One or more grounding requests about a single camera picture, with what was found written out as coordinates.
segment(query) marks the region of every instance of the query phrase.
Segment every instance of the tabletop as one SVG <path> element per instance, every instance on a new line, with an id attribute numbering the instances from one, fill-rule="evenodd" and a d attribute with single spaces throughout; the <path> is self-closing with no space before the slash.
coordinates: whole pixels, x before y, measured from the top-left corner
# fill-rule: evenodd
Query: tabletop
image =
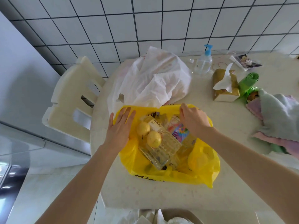
<path id="1" fill-rule="evenodd" d="M 226 68 L 231 61 L 227 56 L 215 57 L 214 69 Z M 299 61 L 279 53 L 249 54 L 252 60 L 258 60 L 263 67 L 255 69 L 260 77 L 256 86 L 270 94 L 282 93 L 292 95 L 299 100 Z M 193 70 L 194 64 L 190 57 L 181 57 L 186 65 Z M 245 76 L 239 67 L 233 64 L 238 80 Z M 115 72 L 106 82 L 94 106 L 90 146 L 91 155 L 104 142 L 109 113 L 107 97 L 117 78 Z M 190 93 L 176 102 L 193 104 L 207 113 L 214 127 L 226 136 L 245 146 L 267 154 L 269 144 L 251 135 L 261 126 L 242 101 L 233 103 L 212 100 L 212 82 L 210 78 L 201 79 L 193 74 Z M 185 208 L 222 211 L 267 211 L 271 208 L 263 202 L 245 182 L 220 157 L 221 171 L 214 181 L 213 189 L 206 185 L 191 185 L 173 182 L 156 182 L 140 179 L 130 175 L 122 165 L 119 157 L 112 164 L 101 190 L 101 196 L 106 207 L 114 208 Z"/>

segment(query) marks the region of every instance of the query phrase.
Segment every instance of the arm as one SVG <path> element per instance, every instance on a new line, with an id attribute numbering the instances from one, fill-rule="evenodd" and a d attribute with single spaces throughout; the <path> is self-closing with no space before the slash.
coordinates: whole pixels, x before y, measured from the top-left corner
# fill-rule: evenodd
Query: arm
<path id="1" fill-rule="evenodd" d="M 286 224 L 299 222 L 299 175 L 211 127 L 207 115 L 182 104 L 180 119 L 186 128 L 211 146 L 245 183 Z"/>
<path id="2" fill-rule="evenodd" d="M 109 118 L 106 139 L 88 163 L 62 190 L 36 224 L 86 224 L 99 197 L 106 175 L 118 153 L 128 142 L 135 111 L 123 108 L 113 125 Z"/>

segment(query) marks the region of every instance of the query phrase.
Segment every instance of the white label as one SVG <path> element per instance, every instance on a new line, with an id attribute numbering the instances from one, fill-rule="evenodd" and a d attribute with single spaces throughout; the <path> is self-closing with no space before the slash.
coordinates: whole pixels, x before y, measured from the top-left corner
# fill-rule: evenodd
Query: white label
<path id="1" fill-rule="evenodd" d="M 149 122 L 149 125 L 150 125 L 151 129 L 156 132 L 158 132 L 162 127 L 162 125 L 160 123 L 158 123 L 157 120 L 155 120 L 155 119 L 151 120 Z"/>

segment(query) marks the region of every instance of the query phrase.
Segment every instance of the chair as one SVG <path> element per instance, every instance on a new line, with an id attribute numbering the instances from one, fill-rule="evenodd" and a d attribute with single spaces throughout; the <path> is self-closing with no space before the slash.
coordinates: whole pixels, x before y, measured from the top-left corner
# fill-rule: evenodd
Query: chair
<path id="1" fill-rule="evenodd" d="M 53 105 L 46 110 L 42 123 L 89 143 L 89 129 L 76 123 L 73 120 L 73 113 L 78 109 L 92 116 L 93 108 L 81 99 L 84 96 L 92 103 L 96 103 L 97 96 L 88 88 L 90 81 L 98 88 L 103 87 L 106 82 L 86 56 L 78 58 L 76 64 L 69 68 L 57 82 L 51 99 Z"/>

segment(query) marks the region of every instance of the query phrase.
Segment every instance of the hand sanitizer bottle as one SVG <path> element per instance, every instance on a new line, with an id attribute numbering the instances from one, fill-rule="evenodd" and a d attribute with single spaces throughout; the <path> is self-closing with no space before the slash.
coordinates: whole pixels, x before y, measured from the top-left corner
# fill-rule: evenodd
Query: hand sanitizer bottle
<path id="1" fill-rule="evenodd" d="M 212 56 L 211 56 L 211 48 L 212 45 L 204 45 L 207 47 L 207 50 L 202 54 L 198 60 L 196 61 L 196 65 L 194 67 L 195 72 L 199 73 L 201 76 L 205 77 L 209 72 L 212 65 Z"/>

